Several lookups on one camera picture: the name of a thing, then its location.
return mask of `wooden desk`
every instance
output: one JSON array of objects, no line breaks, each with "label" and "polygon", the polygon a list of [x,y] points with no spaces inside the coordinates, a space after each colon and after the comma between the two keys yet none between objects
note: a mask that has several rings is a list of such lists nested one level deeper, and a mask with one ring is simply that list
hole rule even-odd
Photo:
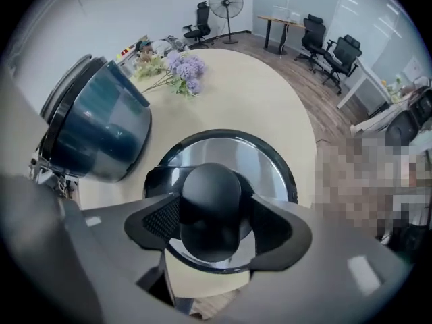
[{"label": "wooden desk", "polygon": [[[285,20],[280,20],[280,19],[276,19],[276,18],[272,18],[272,17],[265,17],[265,16],[258,16],[258,18],[260,19],[264,19],[267,21],[267,33],[265,35],[265,44],[264,44],[264,49],[266,51],[269,51],[270,53],[273,54],[277,54],[277,55],[285,55],[286,52],[283,50],[285,41],[286,41],[286,33],[288,31],[288,28],[290,27],[290,25],[295,26],[297,28],[301,28],[301,29],[305,29],[306,27],[302,24],[297,24],[297,23],[293,23],[293,22],[287,22]],[[271,29],[271,23],[272,22],[278,22],[278,23],[282,23],[284,25],[286,25],[286,27],[283,28],[283,32],[282,32],[282,37],[281,37],[281,42],[279,44],[279,48],[277,47],[273,47],[270,46],[269,47],[269,37],[270,37],[270,29]]]}]

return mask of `standing fan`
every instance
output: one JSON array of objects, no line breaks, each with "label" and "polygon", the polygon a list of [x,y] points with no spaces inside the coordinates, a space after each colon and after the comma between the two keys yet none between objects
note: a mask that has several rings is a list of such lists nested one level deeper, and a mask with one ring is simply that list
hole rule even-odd
[{"label": "standing fan", "polygon": [[231,25],[230,18],[238,15],[243,9],[243,0],[209,0],[209,7],[211,11],[220,18],[228,19],[228,39],[223,43],[233,44],[238,40],[231,39]]}]

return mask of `desk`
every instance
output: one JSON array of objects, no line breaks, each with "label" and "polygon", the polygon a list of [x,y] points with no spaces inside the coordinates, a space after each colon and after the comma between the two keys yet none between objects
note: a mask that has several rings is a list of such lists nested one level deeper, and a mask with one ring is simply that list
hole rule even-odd
[{"label": "desk", "polygon": [[[142,199],[147,173],[173,145],[214,128],[241,130],[269,143],[292,171],[298,203],[310,207],[317,149],[308,114],[294,89],[271,67],[248,55],[223,49],[197,49],[190,53],[207,65],[199,97],[186,99],[173,94],[169,86],[146,92],[152,128],[144,154],[134,171],[118,183],[80,179],[82,209]],[[147,78],[135,85],[142,92],[159,78]],[[165,258],[173,293],[180,298],[222,294],[250,279],[248,271],[222,275],[193,269],[167,250]]]},{"label": "desk", "polygon": [[[290,27],[290,25],[295,26],[297,28],[301,28],[301,29],[305,29],[306,27],[304,25],[301,24],[297,24],[297,23],[293,23],[293,22],[287,22],[285,20],[280,20],[280,19],[276,19],[276,18],[272,18],[272,17],[264,17],[264,16],[258,16],[258,18],[260,19],[264,19],[267,21],[267,33],[265,35],[265,44],[264,44],[264,49],[270,53],[273,54],[277,54],[277,55],[285,55],[286,52],[283,51],[283,47],[286,41],[286,33],[288,31],[288,28]],[[274,47],[274,46],[270,46],[269,47],[269,38],[270,38],[270,29],[271,29],[271,23],[272,22],[278,22],[278,23],[282,23],[284,25],[286,25],[286,27],[283,28],[283,32],[282,32],[282,37],[281,37],[281,42],[279,44],[279,48]]]},{"label": "desk", "polygon": [[352,97],[353,94],[356,93],[360,85],[368,79],[372,85],[378,90],[379,94],[388,102],[392,103],[392,98],[390,97],[390,94],[388,93],[387,89],[382,85],[381,80],[378,78],[378,76],[372,71],[372,69],[360,58],[357,58],[354,62],[354,65],[357,65],[358,68],[360,68],[363,72],[360,79],[357,81],[357,83],[351,88],[351,90],[348,92],[348,94],[345,95],[345,97],[340,101],[340,103],[337,105],[337,108],[341,109],[345,103]]}]

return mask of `mesh chair back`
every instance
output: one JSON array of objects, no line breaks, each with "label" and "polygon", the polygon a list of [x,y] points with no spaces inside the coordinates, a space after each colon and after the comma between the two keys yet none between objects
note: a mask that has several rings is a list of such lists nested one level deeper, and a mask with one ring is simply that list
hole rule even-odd
[{"label": "mesh chair back", "polygon": [[321,23],[315,22],[315,20],[305,18],[303,19],[304,26],[306,26],[306,31],[302,38],[302,44],[304,47],[308,45],[314,45],[318,48],[323,46],[323,39],[325,34],[325,26]]},{"label": "mesh chair back", "polygon": [[356,58],[362,55],[360,42],[350,35],[346,35],[344,38],[339,37],[333,54],[342,62],[344,67],[351,68]]},{"label": "mesh chair back", "polygon": [[198,7],[196,11],[196,23],[198,24],[197,28],[201,31],[201,34],[203,36],[206,36],[210,34],[210,27],[209,27],[209,13],[210,13],[210,7],[208,6],[202,6]]}]

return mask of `black office chair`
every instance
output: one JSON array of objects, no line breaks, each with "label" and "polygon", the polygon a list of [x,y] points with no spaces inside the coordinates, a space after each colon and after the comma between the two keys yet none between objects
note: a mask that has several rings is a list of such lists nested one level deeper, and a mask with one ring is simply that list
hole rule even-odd
[{"label": "black office chair", "polygon": [[203,1],[198,4],[198,9],[196,10],[196,25],[194,27],[196,30],[192,30],[192,25],[184,26],[183,29],[188,29],[189,32],[184,34],[185,38],[194,38],[198,43],[190,46],[191,49],[206,47],[209,48],[208,45],[205,44],[206,40],[204,36],[210,34],[210,27],[208,24],[209,21],[209,12],[210,7],[207,6],[207,2]]},{"label": "black office chair", "polygon": [[310,63],[310,71],[312,71],[314,64],[323,70],[323,66],[317,62],[318,54],[324,55],[326,53],[322,48],[325,34],[323,18],[309,14],[307,18],[303,19],[303,22],[304,26],[306,26],[306,31],[302,38],[302,44],[303,47],[309,51],[310,55],[299,54],[294,61],[297,61],[298,59],[306,59]]},{"label": "black office chair", "polygon": [[334,40],[327,41],[328,46],[324,54],[324,60],[331,66],[331,72],[323,70],[323,72],[327,74],[327,78],[324,80],[323,85],[328,81],[328,79],[333,80],[336,87],[339,89],[337,94],[340,95],[341,88],[339,73],[344,74],[347,77],[351,76],[352,72],[354,72],[358,67],[357,65],[352,67],[352,64],[357,57],[362,55],[362,51],[360,50],[360,42],[350,35],[346,35],[344,38],[339,37],[337,40],[336,48],[333,51],[335,57],[333,57],[328,53],[328,50],[334,43],[336,43]]}]

